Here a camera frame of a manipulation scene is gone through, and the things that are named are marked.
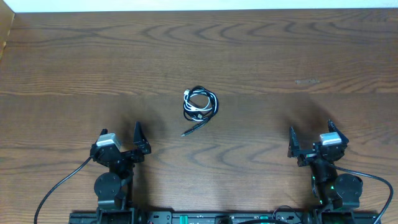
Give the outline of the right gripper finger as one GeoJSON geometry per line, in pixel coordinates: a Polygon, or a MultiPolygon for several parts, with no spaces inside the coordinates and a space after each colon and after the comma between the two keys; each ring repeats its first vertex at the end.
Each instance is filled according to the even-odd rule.
{"type": "Polygon", "coordinates": [[[300,151],[300,144],[293,127],[289,128],[289,148],[288,157],[297,157],[300,151]]]}
{"type": "Polygon", "coordinates": [[[336,127],[335,123],[331,119],[328,120],[328,130],[330,133],[336,132],[341,138],[343,144],[349,143],[349,139],[336,127]]]}

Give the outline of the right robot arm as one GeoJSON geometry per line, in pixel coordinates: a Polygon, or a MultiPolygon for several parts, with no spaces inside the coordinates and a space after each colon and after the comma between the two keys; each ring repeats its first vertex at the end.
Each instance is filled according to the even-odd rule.
{"type": "Polygon", "coordinates": [[[345,155],[349,139],[328,120],[328,132],[321,134],[311,149],[300,147],[297,134],[289,128],[288,157],[297,158],[299,167],[309,166],[312,184],[321,207],[315,209],[313,218],[317,223],[326,223],[324,213],[345,213],[359,207],[363,181],[352,174],[338,174],[334,162],[345,155]]]}

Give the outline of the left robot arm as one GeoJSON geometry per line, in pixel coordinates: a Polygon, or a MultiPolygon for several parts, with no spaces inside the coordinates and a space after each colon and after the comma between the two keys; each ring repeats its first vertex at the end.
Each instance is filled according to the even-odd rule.
{"type": "Polygon", "coordinates": [[[144,136],[140,122],[134,127],[133,145],[130,151],[121,151],[121,142],[114,133],[103,129],[90,149],[90,157],[109,169],[95,181],[94,191],[98,197],[97,223],[141,223],[139,209],[130,201],[133,183],[133,168],[151,153],[151,146],[144,136]]]}

